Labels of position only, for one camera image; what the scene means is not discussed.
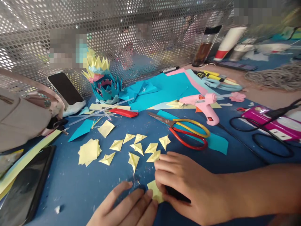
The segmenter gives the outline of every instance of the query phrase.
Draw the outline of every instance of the scissor handle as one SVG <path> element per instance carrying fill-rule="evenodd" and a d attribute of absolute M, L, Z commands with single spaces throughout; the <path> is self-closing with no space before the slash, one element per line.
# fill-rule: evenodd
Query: scissor handle
<path fill-rule="evenodd" d="M 173 119 L 173 121 L 176 121 L 177 125 L 184 127 L 185 129 L 189 130 L 190 132 L 192 132 L 192 133 L 194 133 L 194 134 L 196 134 L 196 135 L 198 135 L 200 137 L 204 137 L 204 138 L 210 137 L 210 131 L 205 126 L 203 126 L 201 123 L 199 123 L 199 122 L 196 122 L 196 121 L 191 120 L 191 119 Z M 190 127 L 184 125 L 183 123 L 180 123 L 180 121 L 190 122 L 190 123 L 193 123 L 193 124 L 201 127 L 206 132 L 206 135 L 200 134 L 200 133 L 196 132 L 195 130 L 191 129 Z"/>
<path fill-rule="evenodd" d="M 190 149 L 193 149 L 193 150 L 204 150 L 205 148 L 208 147 L 208 142 L 205 140 L 205 138 L 201 137 L 201 136 L 198 136 L 194 133 L 190 133 L 190 132 L 187 132 L 187 131 L 184 131 L 184 130 L 179 130 L 177 128 L 169 128 L 169 130 L 172 132 L 173 135 L 175 135 L 175 137 L 178 139 L 178 141 L 180 141 L 183 145 L 185 145 L 186 147 L 190 148 Z M 192 146 L 188 143 L 186 143 L 185 141 L 183 141 L 179 135 L 176 133 L 177 132 L 180 132 L 180 133 L 184 133 L 184 134 L 187 134 L 187 135 L 190 135 L 190 136 L 193 136 L 193 137 L 196 137 L 196 138 L 199 138 L 201 139 L 203 142 L 204 142 L 204 145 L 203 146 L 200 146 L 200 147 L 196 147 L 196 146 Z"/>

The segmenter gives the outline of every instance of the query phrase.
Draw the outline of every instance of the pink paper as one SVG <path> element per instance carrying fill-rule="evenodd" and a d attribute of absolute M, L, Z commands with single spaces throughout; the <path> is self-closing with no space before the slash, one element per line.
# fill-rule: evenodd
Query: pink paper
<path fill-rule="evenodd" d="M 188 74 L 188 72 L 185 69 L 181 68 L 181 69 L 169 72 L 166 75 L 171 76 L 171 75 L 175 75 L 175 74 L 179 74 L 179 73 L 185 73 L 185 75 L 187 76 L 188 80 L 193 85 L 193 87 L 196 88 L 203 96 L 206 95 L 206 93 L 208 91 L 204 87 L 197 84 L 197 82 L 193 78 L 191 78 L 191 76 Z"/>

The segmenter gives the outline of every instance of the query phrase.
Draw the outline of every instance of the red utility knife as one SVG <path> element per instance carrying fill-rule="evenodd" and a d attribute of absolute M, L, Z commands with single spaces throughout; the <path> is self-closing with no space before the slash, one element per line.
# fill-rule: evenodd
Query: red utility knife
<path fill-rule="evenodd" d="M 118 114 L 118 115 L 128 117 L 128 118 L 134 118 L 139 115 L 138 112 L 127 111 L 127 110 L 123 110 L 123 109 L 119 109 L 119 108 L 114 108 L 109 111 L 112 113 Z"/>

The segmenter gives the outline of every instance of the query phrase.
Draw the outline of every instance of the hand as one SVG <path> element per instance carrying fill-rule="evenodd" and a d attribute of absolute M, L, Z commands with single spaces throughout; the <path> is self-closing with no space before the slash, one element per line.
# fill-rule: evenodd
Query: hand
<path fill-rule="evenodd" d="M 153 190 L 145 194 L 136 189 L 113 209 L 121 193 L 133 186 L 132 182 L 123 181 L 117 185 L 97 208 L 87 226 L 151 226 L 155 220 L 158 202 L 152 200 Z"/>
<path fill-rule="evenodd" d="M 155 162 L 155 178 L 162 197 L 181 215 L 200 225 L 212 225 L 232 219 L 231 194 L 220 175 L 212 174 L 192 159 L 175 152 L 160 155 Z M 179 201 L 167 194 L 170 186 L 191 200 Z"/>

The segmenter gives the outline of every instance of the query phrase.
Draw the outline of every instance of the bag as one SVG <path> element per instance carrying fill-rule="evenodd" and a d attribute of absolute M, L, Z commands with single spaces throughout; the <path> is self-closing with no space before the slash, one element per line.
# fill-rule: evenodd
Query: bag
<path fill-rule="evenodd" d="M 25 76 L 0 68 L 5 75 L 39 90 L 22 98 L 14 92 L 0 88 L 0 154 L 6 150 L 25 144 L 37 136 L 46 136 L 54 129 L 47 129 L 50 119 L 57 115 L 62 119 L 65 105 L 62 99 L 47 86 Z M 45 100 L 50 101 L 49 109 Z"/>

